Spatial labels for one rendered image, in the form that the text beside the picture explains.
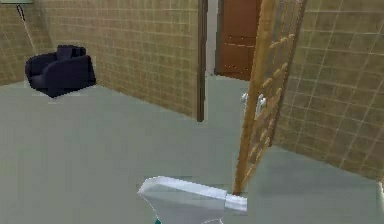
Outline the dark brown door frame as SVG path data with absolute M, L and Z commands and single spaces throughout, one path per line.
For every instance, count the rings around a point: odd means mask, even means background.
M 198 68 L 196 95 L 196 120 L 198 122 L 204 121 L 207 12 L 207 0 L 198 0 Z

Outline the light wooden room door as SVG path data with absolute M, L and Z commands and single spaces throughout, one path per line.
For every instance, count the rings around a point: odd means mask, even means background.
M 262 0 L 233 193 L 241 195 L 275 135 L 308 0 Z M 255 117 L 258 96 L 265 118 Z

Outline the reddish brown wooden door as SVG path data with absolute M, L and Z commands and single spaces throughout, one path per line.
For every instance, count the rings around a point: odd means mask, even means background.
M 262 0 L 219 0 L 215 73 L 249 81 Z

